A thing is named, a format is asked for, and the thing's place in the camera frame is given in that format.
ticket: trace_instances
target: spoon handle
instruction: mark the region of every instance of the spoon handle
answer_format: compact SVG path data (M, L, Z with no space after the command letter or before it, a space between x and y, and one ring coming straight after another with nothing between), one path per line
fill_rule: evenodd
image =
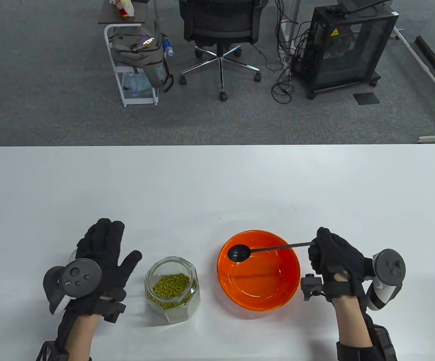
M294 248L294 247L306 247L306 246L311 246L312 244L314 244L314 242L293 243L293 244L286 244L285 246L256 248L256 249L250 250L250 252L255 253L255 252L265 252L265 251L276 251L278 249L286 249L286 248Z

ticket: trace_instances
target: forearm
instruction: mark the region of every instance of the forearm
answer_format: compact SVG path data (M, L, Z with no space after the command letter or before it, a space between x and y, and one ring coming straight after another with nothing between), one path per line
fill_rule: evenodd
M341 296L333 299L338 320L339 340L349 347L372 347L366 323L356 297Z
M66 350L70 355L68 361L89 360L92 338L100 318L100 315L83 315L78 317L67 341Z

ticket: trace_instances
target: black cabinet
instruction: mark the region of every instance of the black cabinet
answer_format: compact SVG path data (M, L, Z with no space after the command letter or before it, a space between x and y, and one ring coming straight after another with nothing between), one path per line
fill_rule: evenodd
M308 98L357 83L376 86L374 70L398 16L383 4L353 14L337 6L315 8L298 74Z

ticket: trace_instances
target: office chair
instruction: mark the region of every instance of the office chair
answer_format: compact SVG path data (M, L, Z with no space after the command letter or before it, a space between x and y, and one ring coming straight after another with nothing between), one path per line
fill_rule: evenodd
M219 62L221 75L221 91L219 99L227 100L224 91L224 61L240 65L256 72L254 81L261 81L258 68L228 58L230 54L241 55L241 46L232 44L254 44L259 38L259 23L262 9L269 0L179 0L179 10L184 20L184 39L195 42L195 55L198 59L203 54L211 55L212 59L201 62L181 72L179 84L187 84L186 75L197 68ZM202 47L217 45L217 52L213 53Z

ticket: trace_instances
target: black spoon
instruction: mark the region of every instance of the black spoon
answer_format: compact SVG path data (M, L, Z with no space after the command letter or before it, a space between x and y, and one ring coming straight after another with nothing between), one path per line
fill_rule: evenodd
M244 262L250 257L251 253L275 251L278 249L286 249L286 248L294 248L294 247L305 247L305 246L311 246L312 244L314 244L314 242L293 243L293 244L286 244L285 246L256 248L256 249L250 249L245 244L236 244L235 246L229 248L229 251L227 252L227 256L233 262Z

